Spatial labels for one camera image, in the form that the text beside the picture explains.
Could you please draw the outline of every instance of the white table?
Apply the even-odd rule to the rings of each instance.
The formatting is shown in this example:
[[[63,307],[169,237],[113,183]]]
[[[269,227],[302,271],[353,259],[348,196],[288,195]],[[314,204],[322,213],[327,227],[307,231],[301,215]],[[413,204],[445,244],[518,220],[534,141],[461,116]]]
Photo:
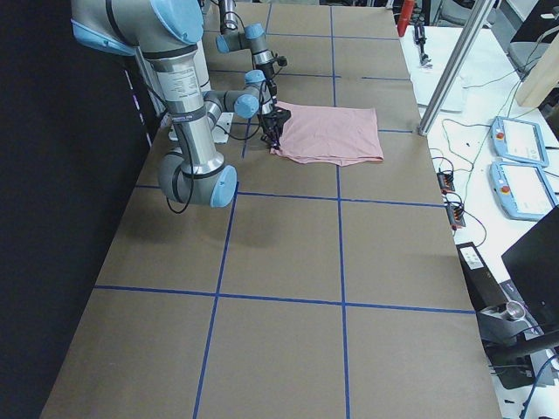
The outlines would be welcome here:
[[[425,28],[427,37],[425,52],[432,59],[431,71],[434,74],[442,73],[458,40],[460,31],[460,28]],[[405,36],[401,39],[401,44],[410,73],[420,71],[418,48],[413,42],[413,27],[408,28]],[[511,74],[502,80],[487,86],[465,89],[463,111],[460,113],[441,112],[437,117],[427,137],[429,147],[442,151],[443,156],[452,161],[455,169],[470,169],[471,165],[449,151],[442,121],[451,119],[468,125],[490,125],[495,116],[508,115],[515,87],[519,83],[518,76],[513,72],[512,65],[500,48],[493,33],[490,30],[482,30],[461,69],[461,80],[459,82],[462,83],[462,86],[482,85],[510,72]],[[421,89],[422,86],[414,86],[414,88],[417,90]],[[513,101],[509,115],[510,117],[517,117],[527,111],[530,111],[530,108],[520,107]],[[424,107],[420,107],[420,113],[423,114],[423,112]],[[547,146],[558,145],[554,134],[537,109],[521,118],[540,125]],[[454,184],[457,193],[463,199],[466,199],[466,210],[475,215],[487,228],[487,239],[479,247],[479,251],[495,279],[501,283],[510,279],[502,263],[501,255],[535,223],[506,218],[500,205],[495,200],[488,181],[488,168],[498,158],[492,150],[488,136],[486,137],[488,128],[462,127],[450,121],[445,122],[445,128],[452,150],[455,153],[473,161],[476,154],[480,152],[467,189],[466,184],[469,176],[467,172],[456,172]],[[433,157],[441,155],[438,150],[431,150]],[[549,150],[548,154],[550,165],[546,170],[559,174],[559,151]],[[438,168],[441,164],[441,160],[433,162],[435,168]],[[446,168],[449,168],[449,165],[443,162],[442,169]],[[548,176],[548,179],[554,190],[559,191],[559,179],[552,176]],[[466,215],[466,227],[459,229],[454,239],[456,244],[470,241],[479,244],[483,237],[484,232],[481,226]],[[500,385],[497,378],[494,379],[494,383],[503,416],[518,417],[521,404],[526,400],[530,388],[525,387],[509,391]],[[505,399],[514,401],[514,404],[504,403]],[[539,416],[559,417],[559,386],[538,388],[535,391],[527,418],[538,418]]]

